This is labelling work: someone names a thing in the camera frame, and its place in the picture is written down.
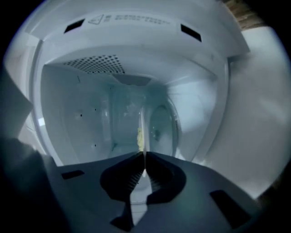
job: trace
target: white surface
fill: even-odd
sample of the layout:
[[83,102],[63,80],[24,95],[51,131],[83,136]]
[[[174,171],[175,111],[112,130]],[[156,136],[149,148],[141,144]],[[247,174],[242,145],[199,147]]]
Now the white surface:
[[196,30],[201,34],[206,47],[216,50],[224,57],[248,51],[231,13],[222,3],[215,1],[176,0],[170,4],[168,0],[67,0],[58,3],[49,1],[33,13],[26,31],[46,40],[53,35],[63,34],[69,24],[86,18],[88,14],[90,18],[86,19],[86,22],[94,16],[119,10],[143,11],[170,17]]
[[172,155],[175,149],[173,148],[174,129],[170,111],[166,106],[159,106],[152,112],[147,129],[149,131],[147,136],[149,138],[149,151]]
[[137,152],[141,108],[146,106],[150,112],[151,103],[166,102],[157,83],[138,87],[116,81],[112,85],[100,81],[100,76],[104,75],[77,75],[49,65],[42,71],[43,117],[38,124],[49,137],[45,144],[50,154],[55,150],[65,165]]
[[133,224],[136,226],[147,211],[147,197],[152,194],[151,180],[146,170],[130,194]]
[[99,29],[100,27],[136,25],[147,26],[158,30],[177,31],[177,23],[171,18],[162,17],[158,14],[149,14],[138,11],[112,11],[97,15],[91,13],[86,16],[87,22],[81,30]]
[[[30,100],[31,67],[38,44],[39,40],[25,33],[22,27],[13,38],[4,58],[4,65],[11,79],[28,100]],[[18,139],[23,143],[30,144],[41,154],[46,154],[35,131],[31,114],[27,117]]]
[[256,198],[290,159],[290,62],[271,28],[243,35],[251,53],[231,65],[224,119],[204,164]]

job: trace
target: black plastic piece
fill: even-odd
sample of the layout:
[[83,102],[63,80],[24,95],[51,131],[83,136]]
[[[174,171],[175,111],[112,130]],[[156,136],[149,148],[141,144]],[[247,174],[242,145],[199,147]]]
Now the black plastic piece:
[[251,219],[246,213],[226,192],[217,190],[210,193],[210,196],[217,204],[223,215],[226,217],[232,229],[236,229]]
[[112,225],[124,231],[130,231],[134,227],[130,194],[137,185],[144,169],[144,156],[140,152],[106,169],[100,178],[100,184],[110,198],[125,202],[123,214],[111,221]]
[[192,30],[191,28],[186,27],[185,25],[181,24],[181,31],[185,32],[186,34],[188,34],[188,35],[190,35],[192,37],[194,37],[196,40],[199,40],[200,42],[202,42],[201,35],[198,32]]
[[181,168],[151,152],[146,155],[146,171],[153,190],[147,198],[147,204],[170,202],[186,184],[186,175]]
[[77,21],[77,22],[75,22],[73,24],[68,25],[67,28],[65,29],[65,32],[64,33],[68,32],[68,31],[71,31],[71,30],[73,30],[73,29],[75,29],[77,27],[81,27],[82,24],[83,24],[83,22],[84,22],[84,20],[85,19],[82,19],[80,21]]
[[66,173],[63,173],[62,174],[62,177],[64,180],[67,180],[67,179],[71,179],[71,178],[74,178],[74,177],[78,177],[78,176],[81,176],[81,175],[84,175],[85,173],[81,170],[76,170],[76,171],[72,171],[72,172],[66,172]]

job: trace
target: ventilation holes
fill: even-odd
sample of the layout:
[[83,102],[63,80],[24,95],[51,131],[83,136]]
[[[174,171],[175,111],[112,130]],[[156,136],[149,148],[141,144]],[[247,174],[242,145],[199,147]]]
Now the ventilation holes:
[[88,74],[125,74],[117,55],[83,57],[65,62],[64,65],[71,66]]

